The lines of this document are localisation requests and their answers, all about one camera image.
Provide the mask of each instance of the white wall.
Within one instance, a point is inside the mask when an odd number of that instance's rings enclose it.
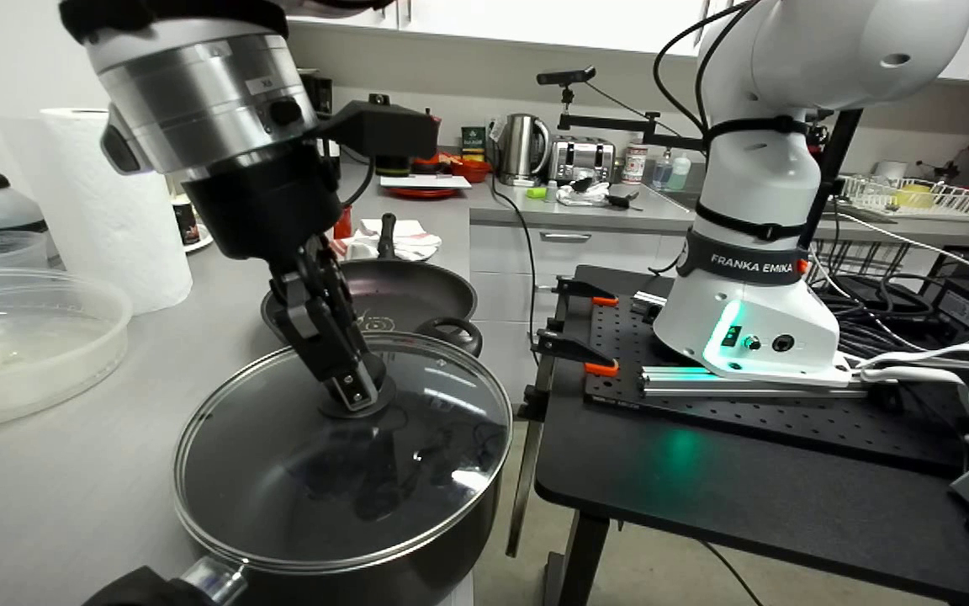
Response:
[[[445,118],[445,143],[457,123],[486,123],[510,112],[559,118],[559,89],[539,89],[539,72],[598,67],[596,84],[638,104],[661,107],[649,84],[649,57],[603,55],[530,43],[446,39],[411,35],[374,35],[347,26],[297,26],[292,50],[299,64],[322,67],[338,89],[335,102],[390,92],[400,104],[435,107]],[[685,92],[693,59],[670,59],[666,80]],[[37,107],[72,104],[103,107],[85,50],[61,31],[57,0],[0,0],[0,118],[24,118]],[[598,114],[613,112],[591,92],[577,104]],[[868,112],[846,169],[868,169],[874,159],[946,160],[969,143],[969,89],[935,84],[909,104]],[[0,169],[8,174],[8,149],[0,143]]]
[[[335,102],[385,92],[411,107],[435,107],[445,118],[439,143],[457,137],[457,123],[486,123],[510,112],[559,118],[559,89],[539,89],[539,72],[598,67],[596,84],[637,107],[661,112],[666,102],[649,80],[653,57],[605,55],[534,43],[451,39],[421,35],[292,26],[299,64],[335,80]],[[672,92],[693,89],[693,59],[666,59]],[[623,114],[596,92],[577,89],[580,112]],[[879,159],[947,160],[969,143],[969,84],[933,84],[917,99],[870,107],[846,154],[851,171]]]
[[[103,92],[57,25],[57,0],[0,0],[0,121],[63,104],[103,107]],[[0,171],[21,183],[2,137]]]

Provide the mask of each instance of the table leg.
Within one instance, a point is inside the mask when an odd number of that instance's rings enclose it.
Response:
[[[543,570],[543,606],[585,606],[605,548],[607,518],[577,513],[564,557],[550,557]]]
[[[539,451],[542,451],[542,423],[529,420],[525,449],[521,449],[521,467],[519,467],[519,483],[514,483],[514,500],[510,500],[510,529],[508,529],[508,557],[510,560],[519,560],[521,522],[525,522],[525,504],[529,504],[529,489],[530,489],[530,472],[539,465]]]

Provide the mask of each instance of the power cord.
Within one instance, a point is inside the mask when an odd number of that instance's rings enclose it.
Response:
[[[733,570],[733,563],[722,560],[722,552],[714,542],[700,545],[705,545],[722,563],[722,570],[741,581],[741,588],[751,595],[753,606],[762,606],[760,595],[751,588],[751,581]]]
[[[685,121],[700,130],[700,137],[705,137],[705,123],[661,84],[660,67],[661,67],[661,57],[666,57],[678,39],[685,39],[689,35],[695,35],[695,31],[704,31],[704,26],[728,17],[728,12],[741,12],[741,11],[748,11],[748,7],[726,7],[726,11],[714,12],[714,17],[695,20],[693,26],[685,26],[685,31],[678,31],[672,39],[666,39],[666,43],[660,46],[660,55],[653,57],[653,84],[654,84],[654,92],[660,92],[678,114],[685,114]]]
[[[344,201],[344,213],[355,205],[355,200],[363,200],[363,191],[370,189],[370,183],[376,177],[376,160],[366,165],[360,184],[354,189],[354,194]]]
[[[860,309],[879,330],[883,330],[893,345],[902,345],[902,347],[909,347],[909,349],[924,349],[924,347],[906,340],[902,333],[893,333],[874,309],[868,309],[859,297],[851,297],[851,293],[832,277],[832,268],[826,268],[816,256],[810,256],[810,264],[820,268],[820,278],[825,278],[837,297],[843,297],[851,305],[859,305],[859,309]]]
[[[529,223],[525,223],[519,201],[514,201],[510,194],[497,191],[497,189],[494,189],[494,177],[492,177],[492,200],[510,205],[514,219],[519,219],[519,224],[521,224],[521,235],[525,235],[525,260],[529,260],[529,315],[525,315],[525,340],[529,340],[530,361],[542,365],[542,357],[539,357],[539,349],[534,349],[539,256],[534,256],[534,250],[530,250],[530,232],[529,232]]]
[[[704,99],[711,59],[716,57],[716,46],[728,38],[728,31],[751,12],[753,3],[758,3],[758,0],[733,7],[737,17],[726,20],[726,26],[720,31],[720,38],[714,39],[714,46],[705,50],[705,57],[704,57],[700,67],[695,67],[693,102],[695,102],[695,118],[700,118],[704,129],[711,129],[705,99]]]
[[[661,265],[647,265],[647,268],[649,268],[649,278],[642,282],[642,288],[649,288],[654,278],[661,278],[661,272],[675,268],[675,265],[685,260],[685,254],[689,254],[689,241],[683,240],[683,250],[678,250],[670,264],[661,264]]]

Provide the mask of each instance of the cooking pot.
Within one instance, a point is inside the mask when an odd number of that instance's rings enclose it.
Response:
[[[473,570],[497,504],[510,404],[463,349],[366,336],[380,406],[354,419],[275,349],[225,382],[176,456],[181,529],[207,552],[181,580],[136,570],[90,606],[430,606]]]

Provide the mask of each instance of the glass lid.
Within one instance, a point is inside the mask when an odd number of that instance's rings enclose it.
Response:
[[[382,406],[347,419],[297,355],[223,384],[181,435],[181,525],[265,573],[354,573],[435,542],[492,489],[510,406],[466,355],[370,336]]]

